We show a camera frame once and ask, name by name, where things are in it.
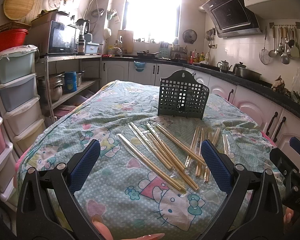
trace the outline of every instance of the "human hand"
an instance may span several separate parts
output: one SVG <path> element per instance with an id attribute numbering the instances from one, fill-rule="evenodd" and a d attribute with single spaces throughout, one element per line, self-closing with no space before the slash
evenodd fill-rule
<path id="1" fill-rule="evenodd" d="M 95 228 L 99 231 L 99 233 L 106 240 L 113 240 L 113 237 L 112 237 L 112 234 L 111 234 L 109 228 L 107 228 L 102 222 L 103 221 L 100 216 L 93 215 L 92 224 L 95 226 Z M 164 233 L 152 234 L 152 235 L 141 236 L 138 238 L 122 239 L 122 240 L 159 240 L 162 237 L 164 237 Z"/>

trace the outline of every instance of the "microwave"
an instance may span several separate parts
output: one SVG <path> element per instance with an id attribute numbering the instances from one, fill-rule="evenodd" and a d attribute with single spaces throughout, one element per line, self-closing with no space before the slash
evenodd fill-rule
<path id="1" fill-rule="evenodd" d="M 37 46 L 40 56 L 75 54 L 78 53 L 79 33 L 74 26 L 50 21 L 29 30 L 26 44 Z"/>

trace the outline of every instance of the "kettle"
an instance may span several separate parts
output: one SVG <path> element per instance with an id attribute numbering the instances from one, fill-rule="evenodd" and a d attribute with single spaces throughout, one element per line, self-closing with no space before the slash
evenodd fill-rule
<path id="1" fill-rule="evenodd" d="M 243 65 L 242 62 L 239 62 L 239 63 L 234 64 L 233 70 L 232 70 L 232 73 L 233 73 L 233 74 L 234 74 L 235 69 L 236 69 L 237 67 L 240 67 L 240 68 L 246 68 L 247 66 L 246 66 L 246 65 Z"/>
<path id="2" fill-rule="evenodd" d="M 217 63 L 217 67 L 220 69 L 221 72 L 227 73 L 229 68 L 232 67 L 232 65 L 229 67 L 228 62 L 226 62 L 225 60 L 221 60 L 221 62 Z"/>

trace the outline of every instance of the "blue canister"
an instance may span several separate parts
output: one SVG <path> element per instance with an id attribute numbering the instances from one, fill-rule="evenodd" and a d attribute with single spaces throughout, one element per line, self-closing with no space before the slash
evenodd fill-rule
<path id="1" fill-rule="evenodd" d="M 77 91 L 76 71 L 65 72 L 65 90 L 68 93 Z"/>

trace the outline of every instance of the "countertop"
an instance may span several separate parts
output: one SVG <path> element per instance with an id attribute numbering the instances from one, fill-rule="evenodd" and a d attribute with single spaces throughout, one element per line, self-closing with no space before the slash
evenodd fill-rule
<path id="1" fill-rule="evenodd" d="M 172 62 L 172 61 L 166 61 L 166 60 L 160 60 L 160 59 L 141 59 L 141 58 L 135 58 L 135 57 L 110 57 L 110 58 L 102 58 L 104 61 L 108 60 L 116 60 L 116 61 L 141 61 L 141 62 L 149 62 L 149 63 L 155 63 L 155 64 L 168 64 L 168 65 L 177 65 L 177 66 L 184 66 L 196 71 L 200 71 L 206 74 L 209 74 L 211 76 L 214 76 L 216 78 L 220 78 L 226 82 L 229 82 L 231 84 L 241 86 L 244 88 L 247 88 L 271 101 L 278 104 L 279 106 L 282 106 L 289 112 L 293 113 L 295 116 L 300 118 L 300 105 L 296 102 L 294 102 L 291 98 L 280 94 L 278 92 L 272 91 L 270 87 L 268 87 L 268 83 L 264 82 L 264 84 L 258 84 L 237 76 L 234 76 L 231 73 L 222 73 L 220 71 L 216 71 L 216 67 L 208 65 L 206 67 L 196 66 L 196 65 L 189 65 L 189 64 L 183 64 L 179 62 Z"/>

